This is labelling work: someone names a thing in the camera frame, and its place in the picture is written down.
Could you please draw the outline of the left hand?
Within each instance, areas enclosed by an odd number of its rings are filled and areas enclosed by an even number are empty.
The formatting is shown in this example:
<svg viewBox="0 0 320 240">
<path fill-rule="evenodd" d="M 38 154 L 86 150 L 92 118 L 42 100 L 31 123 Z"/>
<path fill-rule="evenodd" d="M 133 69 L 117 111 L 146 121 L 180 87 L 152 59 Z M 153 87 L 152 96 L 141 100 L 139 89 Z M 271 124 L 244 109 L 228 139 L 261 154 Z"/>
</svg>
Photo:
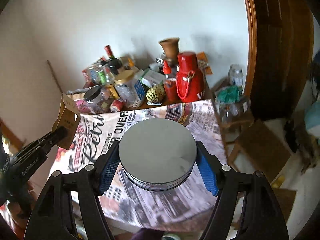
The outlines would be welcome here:
<svg viewBox="0 0 320 240">
<path fill-rule="evenodd" d="M 32 210 L 36 203 L 37 195 L 34 192 L 34 187 L 31 181 L 27 182 L 27 189 L 28 189 L 29 197 L 31 197 L 30 208 Z M 24 233 L 25 228 L 27 226 L 28 219 L 21 218 L 21 215 L 23 215 L 24 212 L 22 211 L 20 205 L 18 203 L 11 202 L 8 204 L 8 209 L 11 215 L 11 220 L 13 221 L 13 226 L 10 226 L 7 223 L 7 221 L 4 220 L 3 217 L 1 216 L 1 230 L 10 229 L 16 235 L 18 235 L 19 233 Z"/>
</svg>

